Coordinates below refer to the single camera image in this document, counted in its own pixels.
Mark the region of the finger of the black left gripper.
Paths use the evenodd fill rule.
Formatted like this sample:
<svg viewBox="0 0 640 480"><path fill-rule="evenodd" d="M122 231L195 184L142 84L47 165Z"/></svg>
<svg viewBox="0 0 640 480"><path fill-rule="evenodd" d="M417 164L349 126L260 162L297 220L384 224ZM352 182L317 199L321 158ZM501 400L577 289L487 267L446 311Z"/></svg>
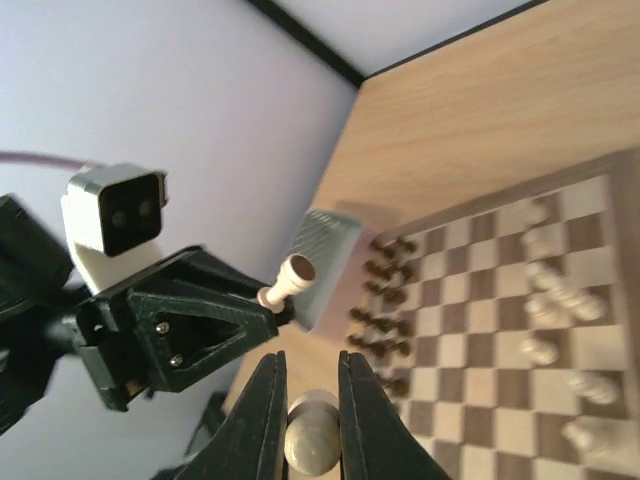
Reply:
<svg viewBox="0 0 640 480"><path fill-rule="evenodd" d="M182 392L277 334L275 315L235 296L182 286L131 288L131 377L141 388Z"/></svg>
<svg viewBox="0 0 640 480"><path fill-rule="evenodd" d="M267 286L229 265L200 245L178 250L164 258L164 276L171 281L169 297L180 313L242 324L250 318L271 325L292 321L292 301L278 313L258 304Z"/></svg>

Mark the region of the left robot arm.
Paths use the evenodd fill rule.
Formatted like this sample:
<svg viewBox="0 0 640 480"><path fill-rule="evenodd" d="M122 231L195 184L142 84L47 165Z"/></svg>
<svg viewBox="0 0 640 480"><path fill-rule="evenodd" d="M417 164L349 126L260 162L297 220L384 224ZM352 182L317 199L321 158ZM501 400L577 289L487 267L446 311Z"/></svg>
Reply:
<svg viewBox="0 0 640 480"><path fill-rule="evenodd" d="M275 337L295 316L258 302L263 283L189 246L93 294L67 284L69 253L11 194L1 198L1 427L80 358L103 405L179 393Z"/></svg>

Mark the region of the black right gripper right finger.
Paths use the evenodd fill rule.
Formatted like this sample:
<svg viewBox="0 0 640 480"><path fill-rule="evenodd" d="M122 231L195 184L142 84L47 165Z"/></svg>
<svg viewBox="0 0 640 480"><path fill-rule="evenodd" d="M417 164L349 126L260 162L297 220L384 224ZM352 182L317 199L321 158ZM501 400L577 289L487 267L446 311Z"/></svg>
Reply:
<svg viewBox="0 0 640 480"><path fill-rule="evenodd" d="M405 427L360 353L339 354L338 403L343 479L448 477Z"/></svg>

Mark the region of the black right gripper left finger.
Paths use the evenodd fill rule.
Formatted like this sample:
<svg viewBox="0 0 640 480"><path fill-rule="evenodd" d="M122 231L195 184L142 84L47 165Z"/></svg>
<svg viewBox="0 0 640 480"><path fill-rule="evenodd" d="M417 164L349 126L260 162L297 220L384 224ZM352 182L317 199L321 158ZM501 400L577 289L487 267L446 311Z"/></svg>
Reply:
<svg viewBox="0 0 640 480"><path fill-rule="evenodd" d="M177 475L183 480L283 477L287 426L285 353L265 355L212 440Z"/></svg>

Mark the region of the white pawn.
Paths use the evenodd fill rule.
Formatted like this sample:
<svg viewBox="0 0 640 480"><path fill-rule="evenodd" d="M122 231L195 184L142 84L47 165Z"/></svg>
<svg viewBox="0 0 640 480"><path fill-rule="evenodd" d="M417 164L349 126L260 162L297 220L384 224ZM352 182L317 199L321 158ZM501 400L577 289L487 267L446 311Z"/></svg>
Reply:
<svg viewBox="0 0 640 480"><path fill-rule="evenodd" d="M308 390L288 410L284 456L294 470L318 477L341 457L337 398L326 390Z"/></svg>

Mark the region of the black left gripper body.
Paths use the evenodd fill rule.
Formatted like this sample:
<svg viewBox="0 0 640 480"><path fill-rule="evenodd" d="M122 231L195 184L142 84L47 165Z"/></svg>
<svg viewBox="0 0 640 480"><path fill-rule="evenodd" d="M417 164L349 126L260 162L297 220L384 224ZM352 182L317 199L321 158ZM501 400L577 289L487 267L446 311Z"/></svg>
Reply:
<svg viewBox="0 0 640 480"><path fill-rule="evenodd" d="M163 257L120 283L82 301L69 314L69 333L104 406L125 412L132 400L146 390L131 377L130 355L135 341L135 320L127 305L131 288L168 287Z"/></svg>

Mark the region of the white piece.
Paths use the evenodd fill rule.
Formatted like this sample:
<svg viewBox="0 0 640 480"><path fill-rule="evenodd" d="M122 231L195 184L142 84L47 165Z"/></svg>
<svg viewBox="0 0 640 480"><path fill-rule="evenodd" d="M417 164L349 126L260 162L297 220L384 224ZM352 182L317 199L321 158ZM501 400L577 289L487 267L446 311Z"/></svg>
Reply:
<svg viewBox="0 0 640 480"><path fill-rule="evenodd" d="M282 263L275 284L258 291L258 303L275 314L285 309L288 297L308 290L316 281L316 269L301 254L289 255Z"/></svg>

